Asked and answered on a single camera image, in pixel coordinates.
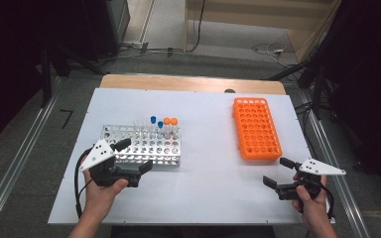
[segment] black cable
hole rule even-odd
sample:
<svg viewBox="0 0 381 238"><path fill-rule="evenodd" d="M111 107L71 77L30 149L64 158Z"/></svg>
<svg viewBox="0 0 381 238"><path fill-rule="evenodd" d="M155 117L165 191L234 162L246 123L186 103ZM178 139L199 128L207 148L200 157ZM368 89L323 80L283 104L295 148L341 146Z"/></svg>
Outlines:
<svg viewBox="0 0 381 238"><path fill-rule="evenodd" d="M307 130L307 124L308 124L308 119L312 111L312 105L309 105L306 110L304 111L303 114L303 134L305 136L305 139L308 141L309 145L312 148L312 152L314 153L315 159L318 159L317 152L314 148L314 144L312 144L311 139L308 137L308 130Z"/></svg>
<svg viewBox="0 0 381 238"><path fill-rule="evenodd" d="M297 115L300 115L302 113L306 113L306 111L301 111L301 112L298 112Z"/></svg>
<svg viewBox="0 0 381 238"><path fill-rule="evenodd" d="M317 32L315 32L315 34L304 44L302 45L301 47L299 47L297 50L294 51L294 53L296 53L297 51L299 51L300 49L304 48L305 46L308 45L309 42L311 42L320 32L321 30L324 28L324 26L327 24L327 21L329 20L329 17L332 15L333 11L335 10L336 6L338 6L340 4L340 1L338 3L336 3L332 10L329 12L329 14L327 15L326 17L326 20L324 21L323 25L319 28L319 30Z"/></svg>
<svg viewBox="0 0 381 238"><path fill-rule="evenodd" d="M85 190L85 188L90 184L92 182L92 179L90 180L90 181L88 181L86 184L85 184L85 186L83 186L82 187L82 189L81 189L81 191L79 192L79 197L81 197L81 194L82 194L82 192Z"/></svg>
<svg viewBox="0 0 381 238"><path fill-rule="evenodd" d="M92 148L85 150L82 153L82 155L79 157L78 161L76 162L75 172L74 172L74 176L73 176L73 188L74 188L74 192L75 192L75 201L76 201L75 209L76 209L76 214L78 215L78 218L81 217L81 215L82 215L82 208L81 208L81 203L79 201L79 192L78 192L78 172L79 172L79 167L80 167L81 162L82 162L82 158L87 156L91 150L92 150Z"/></svg>
<svg viewBox="0 0 381 238"><path fill-rule="evenodd" d="M259 55L269 55L269 51L267 51L268 49L265 50L265 53L260 53L258 51L258 47L261 47L261 46L267 46L267 48L269 49L270 46L273 46L273 47L276 47L275 50L283 50L282 53L291 53L291 52L286 52L286 48L287 48L287 45L284 44L284 43L265 43L265 44L259 44L259 45L256 45L256 46L253 46L252 47L252 52L256 53L256 54L259 54Z"/></svg>
<svg viewBox="0 0 381 238"><path fill-rule="evenodd" d="M299 77L295 76L295 73L296 73L296 72L292 72L291 75L292 75L293 78L297 81L297 80L299 80Z"/></svg>
<svg viewBox="0 0 381 238"><path fill-rule="evenodd" d="M295 110L298 110L299 108L307 107L307 106L310 106L310 105L312 105L311 102L303 103L302 105L296 106Z"/></svg>
<svg viewBox="0 0 381 238"><path fill-rule="evenodd" d="M197 40L196 40L196 44L193 46L193 48L190 50L190 51L185 51L185 53L192 53L194 52L194 50L196 50L197 46L199 45L199 41L200 41L200 26L202 25L202 16L203 16L203 10L205 9L205 1L206 0L203 0L202 2L202 8L200 9L200 15L199 15L199 23L198 23L198 26L197 26ZM177 48L148 48L148 49L144 49L146 51L158 51L158 52L166 52L166 53L169 53L169 52L176 52L176 53L183 53L184 50L183 49L177 49Z"/></svg>
<svg viewBox="0 0 381 238"><path fill-rule="evenodd" d="M333 206L334 206L333 195L330 192L330 190L327 189L322 183L320 183L320 188L326 191L326 196L329 200L329 211L327 212L327 218L330 220L333 217Z"/></svg>

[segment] finger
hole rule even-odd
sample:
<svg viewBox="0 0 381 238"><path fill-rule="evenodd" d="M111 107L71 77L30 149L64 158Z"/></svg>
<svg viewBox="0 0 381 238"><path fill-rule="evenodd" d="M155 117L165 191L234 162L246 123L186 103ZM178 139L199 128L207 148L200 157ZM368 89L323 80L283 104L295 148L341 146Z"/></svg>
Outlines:
<svg viewBox="0 0 381 238"><path fill-rule="evenodd" d="M81 163L83 163L88 155L82 157Z"/></svg>
<svg viewBox="0 0 381 238"><path fill-rule="evenodd" d="M323 186L326 186L326 176L321 176L320 182L323 184Z"/></svg>
<svg viewBox="0 0 381 238"><path fill-rule="evenodd" d="M123 188L125 188L128 185L128 183L129 181L127 179L119 179L113 184L112 189L116 194L118 194Z"/></svg>
<svg viewBox="0 0 381 238"><path fill-rule="evenodd" d="M91 180L91 174L89 173L89 170L83 171L82 174L84 175L85 180Z"/></svg>
<svg viewBox="0 0 381 238"><path fill-rule="evenodd" d="M292 205L297 211L302 212L302 207L298 200L293 200Z"/></svg>
<svg viewBox="0 0 381 238"><path fill-rule="evenodd" d="M326 191L321 189L320 193L317 195L317 198L315 199L316 201L322 201L325 202L326 200Z"/></svg>
<svg viewBox="0 0 381 238"><path fill-rule="evenodd" d="M306 201L310 201L312 200L311 199L311 195L309 194L309 192L305 189L304 186L302 185L299 185L296 187L296 192L297 194L299 195L299 198L302 200L302 202L306 202Z"/></svg>

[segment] test tube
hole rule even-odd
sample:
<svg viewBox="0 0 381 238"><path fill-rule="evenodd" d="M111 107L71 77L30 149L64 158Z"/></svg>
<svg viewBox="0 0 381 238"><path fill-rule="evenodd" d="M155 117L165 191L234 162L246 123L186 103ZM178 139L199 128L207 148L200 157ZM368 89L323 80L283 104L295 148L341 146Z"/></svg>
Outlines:
<svg viewBox="0 0 381 238"><path fill-rule="evenodd" d="M179 120L178 118L174 117L170 119L170 123L172 124L172 134L173 134L173 139L177 140L178 139L178 124Z"/></svg>
<svg viewBox="0 0 381 238"><path fill-rule="evenodd" d="M138 139L141 136L141 129L138 121L134 121L134 133L136 139Z"/></svg>
<svg viewBox="0 0 381 238"><path fill-rule="evenodd" d="M159 121L157 123L157 126L159 127L159 129L157 130L157 138L162 139L163 138L163 122Z"/></svg>
<svg viewBox="0 0 381 238"><path fill-rule="evenodd" d="M155 116L152 116L150 118L150 121L151 121L150 138L154 139L156 138L156 133L157 133L157 125L156 125L157 118Z"/></svg>
<svg viewBox="0 0 381 238"><path fill-rule="evenodd" d="M149 134L149 128L147 125L148 125L148 123L146 123L145 121L142 121L141 132L142 132L142 138L143 139L146 139L148 134Z"/></svg>
<svg viewBox="0 0 381 238"><path fill-rule="evenodd" d="M165 136L166 140L169 140L171 133L172 133L171 132L171 125L170 125L170 118L165 117L163 122L164 122L164 136Z"/></svg>

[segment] hand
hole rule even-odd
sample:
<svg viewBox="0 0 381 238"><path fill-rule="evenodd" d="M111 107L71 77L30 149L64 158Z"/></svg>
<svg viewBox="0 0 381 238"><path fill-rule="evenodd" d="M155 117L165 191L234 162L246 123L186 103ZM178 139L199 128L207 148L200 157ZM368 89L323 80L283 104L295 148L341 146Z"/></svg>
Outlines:
<svg viewBox="0 0 381 238"><path fill-rule="evenodd" d="M89 170L84 171L83 174L85 183L89 182L91 180ZM85 188L85 208L69 237L94 237L98 226L109 213L114 198L127 185L126 179L120 179L110 187L98 186L94 181L90 182Z"/></svg>
<svg viewBox="0 0 381 238"><path fill-rule="evenodd" d="M326 185L326 176L322 176L320 182ZM298 186L296 191L303 202L303 223L314 234L314 237L336 237L326 214L326 192L321 189L317 198L311 199L308 191L302 185ZM298 200L293 201L293 207L302 212Z"/></svg>

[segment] orange cap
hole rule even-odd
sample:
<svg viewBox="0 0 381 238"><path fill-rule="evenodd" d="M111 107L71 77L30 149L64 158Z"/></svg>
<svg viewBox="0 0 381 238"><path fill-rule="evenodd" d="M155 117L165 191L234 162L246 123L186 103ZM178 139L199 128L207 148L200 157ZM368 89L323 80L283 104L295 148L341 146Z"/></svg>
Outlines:
<svg viewBox="0 0 381 238"><path fill-rule="evenodd" d="M171 123L169 117L165 117L165 119L163 120L163 122L164 122L165 125L170 125L170 123Z"/></svg>
<svg viewBox="0 0 381 238"><path fill-rule="evenodd" d="M178 118L174 117L170 120L170 122L172 123L172 125L176 126L178 125L179 121L178 121Z"/></svg>

